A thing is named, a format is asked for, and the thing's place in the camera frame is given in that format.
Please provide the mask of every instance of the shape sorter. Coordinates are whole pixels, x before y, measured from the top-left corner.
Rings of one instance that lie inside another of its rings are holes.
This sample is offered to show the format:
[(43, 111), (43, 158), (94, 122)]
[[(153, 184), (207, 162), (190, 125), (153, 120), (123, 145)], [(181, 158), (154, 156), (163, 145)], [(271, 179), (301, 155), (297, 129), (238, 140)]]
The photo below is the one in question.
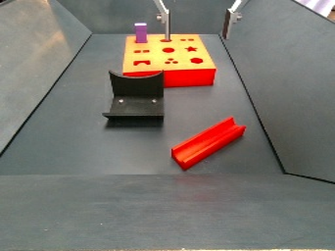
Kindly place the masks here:
[(166, 87), (214, 84), (217, 67), (198, 34), (174, 34), (171, 41), (151, 34), (147, 43), (127, 37), (123, 74), (145, 76), (161, 71), (166, 72)]

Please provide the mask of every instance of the hole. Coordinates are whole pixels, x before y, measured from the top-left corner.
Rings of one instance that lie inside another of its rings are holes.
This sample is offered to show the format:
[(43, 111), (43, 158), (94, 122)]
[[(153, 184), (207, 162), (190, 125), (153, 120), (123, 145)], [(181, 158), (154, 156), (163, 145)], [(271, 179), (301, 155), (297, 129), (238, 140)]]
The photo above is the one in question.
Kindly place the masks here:
[(199, 58), (193, 58), (193, 59), (191, 59), (191, 62), (193, 62), (194, 64), (202, 64), (205, 61), (203, 61), (202, 59), (199, 59)]
[(198, 50), (198, 48), (195, 48), (195, 47), (193, 47), (193, 46), (189, 46), (189, 48), (185, 48), (189, 52), (191, 52), (191, 51), (197, 51)]
[(143, 60), (143, 61), (134, 61), (134, 66), (139, 66), (141, 64), (146, 64), (147, 66), (150, 66), (153, 63), (150, 60)]
[(170, 47), (169, 47), (169, 48), (165, 48), (163, 51), (165, 51), (166, 53), (171, 53), (171, 52), (174, 52), (174, 48), (170, 48)]

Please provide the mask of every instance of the gray floor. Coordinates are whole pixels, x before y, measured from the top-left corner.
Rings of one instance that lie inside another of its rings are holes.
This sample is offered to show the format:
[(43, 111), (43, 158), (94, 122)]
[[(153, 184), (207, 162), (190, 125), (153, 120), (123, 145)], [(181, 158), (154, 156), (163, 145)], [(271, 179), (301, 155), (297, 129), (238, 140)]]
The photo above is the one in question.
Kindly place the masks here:
[[(335, 186), (281, 173), (222, 41), (202, 37), (215, 85), (166, 90), (163, 127), (115, 128), (125, 35), (94, 35), (0, 159), (2, 250), (335, 248)], [(185, 173), (170, 147), (227, 116), (245, 137)]]
[(234, 64), (218, 35), (202, 35), (215, 85), (166, 89), (162, 127), (109, 127), (109, 70), (122, 73), (126, 35), (94, 35), (0, 159), (0, 175), (182, 174), (171, 147), (229, 116), (245, 137), (191, 174), (281, 174)]
[(2, 250), (335, 247), (335, 186), (301, 177), (0, 176), (0, 194)]

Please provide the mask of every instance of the red channel block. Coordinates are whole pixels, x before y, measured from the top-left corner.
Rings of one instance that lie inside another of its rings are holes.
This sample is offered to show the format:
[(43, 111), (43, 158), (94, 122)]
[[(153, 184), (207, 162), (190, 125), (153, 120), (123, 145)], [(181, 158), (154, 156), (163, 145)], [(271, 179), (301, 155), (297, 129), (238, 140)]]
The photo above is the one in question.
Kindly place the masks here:
[(173, 147), (171, 156), (186, 171), (213, 153), (243, 136), (246, 125), (237, 125), (234, 117), (207, 128)]

